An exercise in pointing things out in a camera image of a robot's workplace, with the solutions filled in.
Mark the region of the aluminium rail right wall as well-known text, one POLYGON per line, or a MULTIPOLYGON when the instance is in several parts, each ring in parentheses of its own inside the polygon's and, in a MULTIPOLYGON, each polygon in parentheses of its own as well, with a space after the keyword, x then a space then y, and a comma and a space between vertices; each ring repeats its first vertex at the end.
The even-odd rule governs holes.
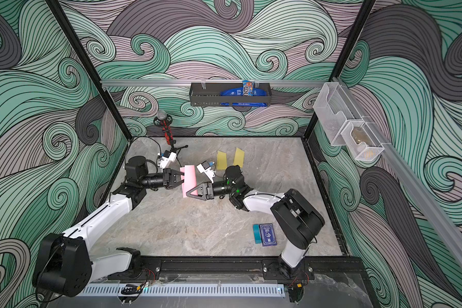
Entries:
POLYGON ((462 269, 462 233, 451 222, 448 215, 439 206, 434 196, 417 177, 408 163, 403 159, 394 145, 382 134, 379 125, 370 117, 363 107, 357 102, 350 92, 346 83, 338 77, 333 78, 334 82, 340 84, 343 92, 348 97, 348 102, 355 110, 355 118, 360 119, 365 125, 367 134, 374 139, 375 143, 382 146, 382 156, 390 165, 391 170, 399 179, 400 184, 410 199, 418 205, 418 210, 427 218, 435 232, 440 236, 442 242, 449 249, 454 259, 462 269))

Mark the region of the blue snack package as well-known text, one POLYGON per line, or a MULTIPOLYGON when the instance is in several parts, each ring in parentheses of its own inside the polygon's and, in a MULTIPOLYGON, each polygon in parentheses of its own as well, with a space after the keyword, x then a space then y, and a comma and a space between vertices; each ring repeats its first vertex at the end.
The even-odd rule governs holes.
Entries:
MULTIPOLYGON (((220 93, 220 96, 266 96, 266 92, 255 88, 255 83, 243 81, 242 87, 229 89, 220 93)), ((231 107, 265 107, 266 103, 220 103, 223 106, 231 107)))

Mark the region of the black tripod mic stand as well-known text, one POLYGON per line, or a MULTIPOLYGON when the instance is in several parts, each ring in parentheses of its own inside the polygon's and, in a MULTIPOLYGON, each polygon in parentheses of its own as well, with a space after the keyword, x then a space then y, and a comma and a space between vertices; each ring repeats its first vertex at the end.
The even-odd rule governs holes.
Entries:
POLYGON ((176 141, 174 139, 174 145, 173 146, 170 146, 171 147, 171 151, 174 151, 177 155, 180 153, 180 151, 182 149, 185 149, 185 148, 188 148, 189 146, 188 145, 185 145, 185 146, 180 146, 180 147, 176 147, 176 141))

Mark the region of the black vertical frame post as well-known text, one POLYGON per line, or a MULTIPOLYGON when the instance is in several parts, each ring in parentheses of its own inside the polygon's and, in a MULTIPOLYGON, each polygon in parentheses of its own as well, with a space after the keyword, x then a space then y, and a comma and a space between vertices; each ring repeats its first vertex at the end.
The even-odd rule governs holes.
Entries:
POLYGON ((376 1, 320 2, 336 26, 338 40, 343 41, 342 46, 336 47, 331 74, 327 79, 323 79, 324 82, 333 82, 341 78, 376 3, 376 1))
POLYGON ((133 139, 132 134, 130 133, 125 121, 123 120, 121 114, 117 106, 114 103, 114 100, 110 93, 106 91, 101 85, 101 78, 95 69, 94 65, 92 64, 91 60, 89 59, 86 50, 82 46, 80 39, 78 38, 74 28, 72 27, 71 23, 68 20, 67 15, 63 11, 62 7, 60 6, 59 1, 55 0, 46 0, 45 1, 51 13, 53 14, 54 18, 56 19, 57 23, 61 27, 64 35, 68 39, 70 45, 72 46, 74 52, 77 54, 78 58, 81 61, 81 64, 85 68, 89 78, 93 82, 96 90, 99 92, 101 99, 103 100, 104 104, 106 105, 109 112, 114 117, 115 122, 118 124, 119 128, 121 129, 124 137, 127 141, 131 141, 133 139))

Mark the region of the teal small card box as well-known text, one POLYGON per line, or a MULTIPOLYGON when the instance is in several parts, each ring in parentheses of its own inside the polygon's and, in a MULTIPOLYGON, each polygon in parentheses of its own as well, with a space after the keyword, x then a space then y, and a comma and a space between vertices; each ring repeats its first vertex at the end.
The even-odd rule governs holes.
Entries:
POLYGON ((258 224, 253 225, 252 227, 253 233, 254 233, 254 242, 256 245, 262 243, 262 238, 261 238, 261 230, 260 226, 258 224))

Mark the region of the black wall shelf basket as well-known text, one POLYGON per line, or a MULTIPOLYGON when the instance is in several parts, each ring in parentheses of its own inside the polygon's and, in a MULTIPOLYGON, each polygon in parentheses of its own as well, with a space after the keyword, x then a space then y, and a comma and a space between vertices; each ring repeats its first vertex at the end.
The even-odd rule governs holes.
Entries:
POLYGON ((189 90, 191 105, 196 107, 231 107, 220 105, 220 103, 243 102, 266 103, 268 106, 272 101, 272 88, 269 83, 255 83, 255 88, 266 92, 266 96, 220 96, 221 92, 238 87, 242 87, 242 83, 207 83, 205 86, 200 83, 192 83, 189 90))

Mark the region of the aluminium rail wall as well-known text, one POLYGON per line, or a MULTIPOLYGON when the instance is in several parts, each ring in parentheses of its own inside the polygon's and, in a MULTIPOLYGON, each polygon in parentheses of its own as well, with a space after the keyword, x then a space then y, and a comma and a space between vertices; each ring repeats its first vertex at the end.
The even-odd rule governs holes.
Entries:
MULTIPOLYGON (((271 87, 285 88, 318 88, 327 83, 325 80, 255 80, 256 84, 269 83, 271 87)), ((103 87, 190 87, 192 83, 242 83, 242 80, 185 80, 185 79, 103 79, 103 87)))
POLYGON ((346 83, 338 77, 333 78, 334 82, 340 84, 343 92, 348 97, 348 102, 355 110, 355 118, 360 119, 365 125, 367 134, 374 139, 375 143, 382 146, 382 156, 390 165, 391 170, 399 179, 400 184, 410 199, 418 205, 418 210, 427 218, 435 232, 440 236, 442 242, 449 249, 454 259, 462 269, 462 233, 451 222, 448 215, 439 206, 434 196, 417 177, 408 163, 403 159, 394 145, 382 134, 379 125, 370 117, 363 107, 357 102, 350 92, 346 83))

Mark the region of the pink square paper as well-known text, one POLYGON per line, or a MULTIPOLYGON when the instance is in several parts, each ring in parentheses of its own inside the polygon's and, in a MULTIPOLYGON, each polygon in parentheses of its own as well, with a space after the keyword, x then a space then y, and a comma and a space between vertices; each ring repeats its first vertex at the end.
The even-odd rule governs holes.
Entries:
POLYGON ((197 186, 195 166, 185 165, 180 168, 180 171, 184 174, 182 176, 182 180, 184 181, 182 184, 182 196, 183 198, 187 198, 187 192, 197 186))

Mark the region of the light yellow square paper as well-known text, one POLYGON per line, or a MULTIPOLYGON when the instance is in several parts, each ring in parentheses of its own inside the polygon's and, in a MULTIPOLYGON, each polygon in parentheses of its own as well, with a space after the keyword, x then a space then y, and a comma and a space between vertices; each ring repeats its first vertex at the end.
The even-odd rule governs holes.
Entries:
POLYGON ((227 154, 223 151, 217 152, 216 158, 216 169, 217 170, 226 170, 228 167, 227 164, 227 154))

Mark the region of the black vertical frame post right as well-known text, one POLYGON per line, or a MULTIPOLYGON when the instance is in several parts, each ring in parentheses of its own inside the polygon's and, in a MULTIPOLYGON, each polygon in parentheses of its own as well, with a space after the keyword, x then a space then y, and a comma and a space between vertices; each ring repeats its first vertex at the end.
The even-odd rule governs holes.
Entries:
POLYGON ((342 46, 336 47, 331 74, 327 79, 323 79, 324 82, 333 82, 341 78, 376 3, 376 1, 320 2, 336 26, 338 40, 343 41, 342 46))

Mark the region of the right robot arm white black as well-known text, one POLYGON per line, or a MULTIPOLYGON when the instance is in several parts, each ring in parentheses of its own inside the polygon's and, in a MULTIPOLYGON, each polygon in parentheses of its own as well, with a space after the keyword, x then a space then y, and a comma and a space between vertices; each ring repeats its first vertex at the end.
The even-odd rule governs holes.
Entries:
POLYGON ((209 180, 194 184, 194 171, 183 169, 184 192, 187 197, 203 201, 216 197, 228 197, 230 203, 238 210, 259 212, 273 216, 286 236, 287 242, 280 257, 284 269, 295 270, 325 225, 325 220, 307 199, 296 189, 286 192, 260 192, 245 182, 239 165, 225 170, 223 180, 216 181, 212 168, 204 173, 209 180))

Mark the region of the aluminium rail back wall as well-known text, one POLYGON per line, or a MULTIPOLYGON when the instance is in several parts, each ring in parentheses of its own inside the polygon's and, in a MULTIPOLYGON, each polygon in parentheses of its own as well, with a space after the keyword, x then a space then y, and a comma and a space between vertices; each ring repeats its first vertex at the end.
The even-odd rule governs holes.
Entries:
MULTIPOLYGON (((256 84, 269 83, 271 87, 285 88, 318 88, 327 83, 325 80, 255 80, 256 84)), ((242 83, 242 80, 185 80, 185 79, 103 79, 103 87, 190 87, 192 83, 242 83)))

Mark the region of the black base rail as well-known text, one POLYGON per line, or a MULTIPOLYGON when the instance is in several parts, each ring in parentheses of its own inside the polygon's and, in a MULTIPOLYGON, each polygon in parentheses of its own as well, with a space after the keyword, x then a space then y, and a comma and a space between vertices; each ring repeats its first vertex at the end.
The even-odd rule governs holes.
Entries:
POLYGON ((133 269, 108 276, 109 280, 135 281, 145 278, 163 278, 170 275, 244 274, 275 281, 309 281, 317 273, 363 273, 362 260, 358 257, 305 257, 290 268, 279 257, 150 257, 136 259, 133 269))

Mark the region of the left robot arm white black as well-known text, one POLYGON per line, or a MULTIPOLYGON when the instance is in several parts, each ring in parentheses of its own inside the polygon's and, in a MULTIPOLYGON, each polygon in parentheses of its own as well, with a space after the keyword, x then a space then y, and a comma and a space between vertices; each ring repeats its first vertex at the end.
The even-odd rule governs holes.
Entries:
POLYGON ((94 256, 91 248, 124 215, 134 210, 149 189, 173 189, 184 182, 185 173, 171 168, 150 173, 144 156, 129 159, 124 182, 109 200, 82 221, 59 234, 48 234, 40 244, 32 285, 35 290, 74 297, 89 283, 116 273, 138 277, 141 253, 119 248, 115 253, 94 256))

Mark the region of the black vertical frame post left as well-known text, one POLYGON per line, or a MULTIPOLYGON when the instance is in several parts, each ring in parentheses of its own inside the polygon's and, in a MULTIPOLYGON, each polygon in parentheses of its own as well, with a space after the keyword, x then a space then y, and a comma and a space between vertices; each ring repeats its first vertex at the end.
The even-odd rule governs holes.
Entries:
POLYGON ((74 28, 72 27, 71 23, 68 20, 67 15, 63 11, 62 7, 60 6, 59 1, 55 0, 46 0, 45 1, 51 13, 53 14, 54 18, 56 19, 57 23, 61 27, 64 35, 68 39, 70 45, 72 46, 74 52, 77 54, 78 58, 81 61, 81 64, 85 68, 89 78, 93 82, 96 90, 99 92, 101 99, 103 100, 104 104, 106 105, 109 112, 114 117, 115 122, 118 124, 119 128, 121 129, 124 137, 127 141, 131 141, 133 139, 132 134, 130 133, 125 121, 123 120, 121 114, 117 106, 114 103, 114 100, 110 93, 106 91, 101 85, 101 78, 95 69, 94 65, 92 64, 91 60, 89 59, 86 50, 82 46, 80 39, 78 38, 74 28))

